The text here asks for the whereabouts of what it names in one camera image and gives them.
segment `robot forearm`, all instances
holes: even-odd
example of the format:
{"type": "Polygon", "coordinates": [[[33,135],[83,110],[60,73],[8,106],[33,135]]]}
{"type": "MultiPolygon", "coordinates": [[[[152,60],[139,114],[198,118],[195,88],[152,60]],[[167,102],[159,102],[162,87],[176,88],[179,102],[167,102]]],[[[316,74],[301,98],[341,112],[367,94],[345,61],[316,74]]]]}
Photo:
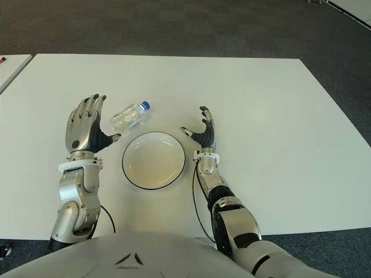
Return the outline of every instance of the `robot forearm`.
{"type": "Polygon", "coordinates": [[[214,151],[204,148],[195,154],[195,160],[218,250],[256,277],[334,278],[308,267],[276,244],[261,240],[255,217],[219,176],[219,156],[214,151]]]}
{"type": "Polygon", "coordinates": [[[59,166],[61,205],[49,241],[56,251],[92,236],[100,214],[99,171],[103,164],[92,152],[74,152],[70,161],[59,166]]]}

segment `black cable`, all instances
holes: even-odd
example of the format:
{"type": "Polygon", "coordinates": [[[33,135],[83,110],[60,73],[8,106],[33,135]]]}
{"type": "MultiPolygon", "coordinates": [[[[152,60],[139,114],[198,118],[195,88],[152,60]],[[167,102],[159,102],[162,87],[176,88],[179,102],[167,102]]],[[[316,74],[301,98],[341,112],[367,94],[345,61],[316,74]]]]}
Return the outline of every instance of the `black cable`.
{"type": "Polygon", "coordinates": [[[109,216],[109,218],[110,218],[110,220],[111,220],[111,223],[112,223],[112,227],[114,228],[114,233],[116,233],[115,223],[114,223],[114,220],[113,220],[112,217],[111,217],[111,214],[108,212],[108,210],[106,210],[106,209],[104,208],[104,206],[100,205],[100,207],[103,208],[103,210],[108,214],[108,216],[109,216]]]}
{"type": "Polygon", "coordinates": [[[90,234],[89,234],[89,236],[88,236],[87,239],[91,239],[91,238],[93,237],[94,232],[95,232],[95,228],[97,227],[97,223],[98,223],[98,221],[94,223],[94,225],[93,225],[93,229],[92,229],[92,231],[90,232],[90,234]]]}
{"type": "Polygon", "coordinates": [[[201,182],[199,181],[198,171],[196,172],[196,176],[197,176],[198,185],[199,185],[199,187],[201,188],[201,191],[202,191],[202,193],[203,193],[205,199],[207,200],[208,197],[206,197],[206,193],[205,193],[205,191],[203,191],[203,188],[202,188],[202,186],[201,186],[201,182]]]}
{"type": "Polygon", "coordinates": [[[197,211],[196,199],[195,199],[195,175],[196,175],[197,164],[198,164],[198,163],[196,163],[195,170],[194,170],[194,172],[193,172],[193,178],[192,178],[192,196],[193,196],[193,203],[194,203],[194,205],[195,205],[195,211],[196,211],[196,215],[197,215],[198,222],[199,222],[199,224],[200,224],[200,226],[201,226],[203,232],[205,233],[205,235],[208,237],[208,239],[209,239],[211,242],[216,243],[216,242],[215,242],[215,241],[214,241],[214,240],[209,236],[209,234],[206,232],[205,228],[203,227],[203,225],[202,225],[202,223],[201,223],[201,220],[199,219],[199,215],[198,215],[198,211],[197,211]]]}

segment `robotic hand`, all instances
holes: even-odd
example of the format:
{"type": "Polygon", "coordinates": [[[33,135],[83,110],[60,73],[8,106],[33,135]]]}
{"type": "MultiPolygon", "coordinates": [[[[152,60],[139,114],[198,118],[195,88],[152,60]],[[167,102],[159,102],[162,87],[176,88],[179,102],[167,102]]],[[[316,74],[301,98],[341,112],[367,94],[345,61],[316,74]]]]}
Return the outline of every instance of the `robotic hand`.
{"type": "Polygon", "coordinates": [[[59,183],[61,205],[48,244],[51,251],[93,236],[100,214],[99,171],[103,167],[94,154],[121,136],[107,136],[100,129],[105,99],[95,94],[82,100],[68,119],[66,148],[71,157],[59,166],[63,173],[59,183]]]}
{"type": "Polygon", "coordinates": [[[194,141],[199,143],[202,148],[215,148],[213,116],[207,107],[201,106],[199,109],[202,111],[202,115],[206,118],[202,119],[202,122],[206,125],[205,131],[203,133],[194,133],[184,126],[180,129],[194,141]]]}
{"type": "Polygon", "coordinates": [[[267,278],[334,278],[312,269],[272,242],[261,240],[260,229],[253,214],[235,197],[219,175],[219,155],[215,153],[214,124],[211,112],[200,107],[206,130],[194,133],[181,130],[201,144],[195,151],[197,175],[208,201],[213,234],[219,251],[233,259],[255,277],[267,278]]]}

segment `plastic water bottle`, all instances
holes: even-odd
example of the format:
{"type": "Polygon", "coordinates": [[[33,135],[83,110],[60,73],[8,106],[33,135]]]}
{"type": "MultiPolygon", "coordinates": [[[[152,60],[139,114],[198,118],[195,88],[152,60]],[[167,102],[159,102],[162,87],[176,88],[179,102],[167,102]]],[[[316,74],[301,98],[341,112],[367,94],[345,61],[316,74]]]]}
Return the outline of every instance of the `plastic water bottle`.
{"type": "Polygon", "coordinates": [[[111,118],[111,126],[117,133],[123,133],[142,120],[149,108],[150,105],[146,101],[143,101],[141,104],[130,105],[124,111],[115,114],[111,118]]]}

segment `tabletop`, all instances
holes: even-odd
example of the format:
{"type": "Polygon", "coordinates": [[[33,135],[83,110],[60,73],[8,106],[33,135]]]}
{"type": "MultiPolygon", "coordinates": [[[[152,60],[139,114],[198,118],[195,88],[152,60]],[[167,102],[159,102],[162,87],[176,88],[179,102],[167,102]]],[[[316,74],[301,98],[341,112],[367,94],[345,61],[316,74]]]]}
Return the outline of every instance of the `tabletop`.
{"type": "Polygon", "coordinates": [[[6,58],[6,60],[0,64],[0,94],[32,59],[32,56],[27,54],[22,55],[0,54],[0,59],[2,57],[6,58]]]}
{"type": "MultiPolygon", "coordinates": [[[[192,202],[193,151],[179,127],[215,121],[220,173],[255,215],[264,235],[371,226],[371,148],[319,82],[296,59],[38,54],[0,97],[0,238],[47,239],[59,208],[57,167],[70,112],[106,94],[102,130],[130,104],[151,104],[147,119],[99,152],[99,198],[117,230],[204,237],[192,202]],[[183,173],[146,191],[121,169],[135,137],[164,131],[185,150],[183,173]]],[[[201,220],[210,216],[196,186],[201,220]]],[[[101,213],[96,236],[112,232],[101,213]]]]}

